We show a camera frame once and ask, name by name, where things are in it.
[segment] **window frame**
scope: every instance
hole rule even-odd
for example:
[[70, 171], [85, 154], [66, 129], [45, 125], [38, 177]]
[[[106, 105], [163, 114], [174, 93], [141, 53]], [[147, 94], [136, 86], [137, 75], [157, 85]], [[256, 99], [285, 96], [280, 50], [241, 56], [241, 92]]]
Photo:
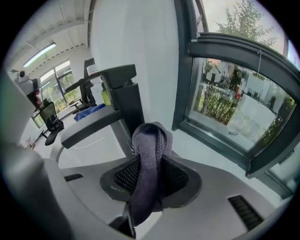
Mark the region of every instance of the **window frame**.
[[[297, 123], [300, 118], [300, 72], [285, 56], [260, 43], [228, 34], [197, 34], [192, 0], [174, 0], [174, 4], [178, 24], [179, 64], [172, 130], [179, 129], [201, 141], [244, 169], [247, 178], [257, 177], [282, 198], [291, 196], [292, 191], [282, 180], [274, 177], [269, 169], [282, 161], [300, 141], [300, 125]], [[260, 60], [259, 74], [271, 79], [295, 100], [296, 107], [283, 129], [251, 161], [210, 132], [185, 121], [186, 110], [190, 109], [192, 101], [189, 95], [194, 94], [196, 87], [198, 58], [224, 60], [254, 71]]]
[[[63, 75], [57, 77], [57, 72], [56, 72], [55, 68], [58, 67], [58, 66], [60, 66], [61, 64], [65, 63], [65, 62], [68, 62], [68, 61], [70, 61], [70, 60], [67, 59], [67, 60], [64, 60], [64, 61], [60, 62], [59, 64], [55, 65], [54, 67], [52, 67], [51, 69], [49, 69], [48, 71], [46, 71], [46, 73], [44, 73], [44, 74], [42, 75], [42, 76], [44, 76], [45, 74], [49, 73], [50, 71], [52, 71], [52, 70], [54, 71], [54, 74], [53, 74], [53, 75], [54, 75], [55, 80], [56, 80], [56, 82], [57, 82], [57, 84], [58, 84], [60, 93], [61, 93], [61, 95], [62, 95], [62, 97], [63, 97], [63, 99], [64, 99], [64, 101], [65, 101], [65, 103], [66, 103], [66, 107], [69, 106], [69, 103], [67, 102], [67, 100], [66, 100], [66, 98], [65, 98], [65, 92], [63, 91], [63, 88], [62, 88], [62, 86], [61, 86], [61, 84], [60, 84], [60, 82], [59, 82], [59, 79], [65, 77], [65, 76], [67, 76], [67, 75], [69, 75], [69, 74], [72, 74], [72, 69], [71, 69], [70, 71], [64, 73]], [[43, 124], [39, 127], [38, 124], [37, 124], [36, 121], [35, 121], [35, 118], [36, 118], [37, 116], [39, 116], [39, 113], [38, 113], [37, 115], [35, 115], [34, 117], [31, 116], [31, 118], [32, 118], [32, 120], [34, 121], [34, 123], [36, 124], [36, 126], [40, 129], [45, 123], [43, 123]]]

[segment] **gray towel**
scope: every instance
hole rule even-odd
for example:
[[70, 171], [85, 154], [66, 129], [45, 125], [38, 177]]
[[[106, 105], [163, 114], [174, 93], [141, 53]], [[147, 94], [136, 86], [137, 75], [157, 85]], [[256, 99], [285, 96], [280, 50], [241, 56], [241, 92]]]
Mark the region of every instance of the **gray towel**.
[[159, 209], [160, 162], [163, 154], [171, 155], [172, 142], [172, 134], [159, 122], [142, 124], [133, 133], [133, 148], [141, 156], [141, 169], [129, 201], [135, 226], [145, 221], [154, 208], [162, 210]]

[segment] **yellow bottle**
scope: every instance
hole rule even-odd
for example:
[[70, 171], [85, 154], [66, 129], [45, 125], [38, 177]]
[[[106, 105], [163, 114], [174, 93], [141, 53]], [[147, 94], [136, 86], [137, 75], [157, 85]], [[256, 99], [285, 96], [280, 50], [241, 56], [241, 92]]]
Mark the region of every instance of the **yellow bottle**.
[[101, 86], [102, 86], [101, 95], [102, 95], [104, 104], [105, 104], [106, 106], [107, 106], [107, 105], [111, 105], [111, 100], [110, 100], [110, 98], [109, 98], [109, 96], [108, 96], [107, 90], [106, 90], [106, 88], [105, 88], [103, 82], [101, 83]]

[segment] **ceiling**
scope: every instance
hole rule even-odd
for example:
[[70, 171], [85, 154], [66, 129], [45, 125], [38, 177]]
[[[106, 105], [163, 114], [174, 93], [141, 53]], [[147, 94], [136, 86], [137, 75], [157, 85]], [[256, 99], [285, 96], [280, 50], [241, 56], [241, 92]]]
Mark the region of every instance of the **ceiling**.
[[[79, 46], [88, 47], [91, 0], [49, 0], [24, 25], [7, 53], [8, 70], [33, 73], [50, 59]], [[56, 47], [23, 68], [32, 56], [51, 43]]]

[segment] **black vent grille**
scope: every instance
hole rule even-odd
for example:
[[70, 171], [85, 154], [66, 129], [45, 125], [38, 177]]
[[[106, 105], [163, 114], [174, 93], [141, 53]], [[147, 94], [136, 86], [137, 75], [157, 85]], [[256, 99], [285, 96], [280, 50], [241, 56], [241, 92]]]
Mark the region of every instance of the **black vent grille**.
[[81, 173], [75, 173], [72, 175], [65, 176], [66, 182], [70, 182], [79, 178], [83, 178], [83, 175]]
[[122, 188], [133, 194], [139, 176], [141, 164], [140, 160], [134, 161], [129, 166], [117, 172], [114, 181]]
[[252, 206], [241, 196], [229, 197], [228, 201], [233, 206], [248, 231], [263, 222], [262, 217], [252, 208]]
[[165, 196], [172, 195], [188, 184], [188, 175], [164, 159], [161, 161], [161, 173]]

